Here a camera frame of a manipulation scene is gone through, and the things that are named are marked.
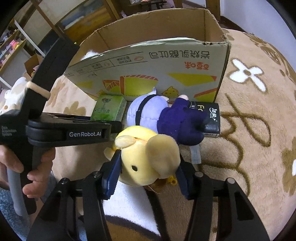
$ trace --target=fleece blanket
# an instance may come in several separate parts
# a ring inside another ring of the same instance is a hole
[[[226,30],[231,54],[216,102],[221,111],[221,135],[200,145],[202,163],[196,169],[211,178],[233,177],[248,196],[273,240],[296,208],[296,74],[271,44]],[[44,111],[91,115],[95,100],[66,77],[60,77]],[[53,173],[57,180],[86,177],[108,161],[103,150],[112,143],[57,148]],[[180,147],[186,161],[190,150]],[[118,183],[104,201],[113,240],[183,240],[192,201],[178,186],[160,194]],[[79,212],[83,213],[81,200]],[[213,203],[210,240],[217,232]]]

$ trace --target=dark purple plush clothing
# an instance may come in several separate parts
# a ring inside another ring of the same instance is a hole
[[[172,107],[163,109],[157,121],[157,131],[171,136],[178,144],[194,146],[204,138],[198,128],[206,119],[206,114],[190,109],[188,105],[188,100],[177,98]]]

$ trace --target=yellow toy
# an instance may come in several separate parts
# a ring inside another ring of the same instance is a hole
[[[111,160],[116,149],[121,149],[120,182],[135,187],[156,181],[163,185],[177,184],[173,175],[181,160],[179,147],[172,137],[142,126],[130,126],[118,134],[113,148],[104,150],[107,159]]]

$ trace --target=bolt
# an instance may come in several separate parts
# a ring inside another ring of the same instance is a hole
[[[95,171],[95,172],[92,173],[92,175],[94,177],[99,177],[101,175],[101,173],[99,171]]]
[[[230,184],[235,184],[235,180],[232,177],[227,178],[227,182],[229,182]]]
[[[69,181],[69,179],[66,178],[66,177],[64,177],[64,178],[62,178],[62,179],[60,180],[60,183],[61,183],[61,184],[66,184],[68,181]]]
[[[203,173],[202,172],[196,172],[194,175],[196,177],[203,177]]]

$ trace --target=green box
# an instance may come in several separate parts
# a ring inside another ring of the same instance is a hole
[[[100,95],[91,114],[92,121],[121,121],[126,100],[122,96]]]

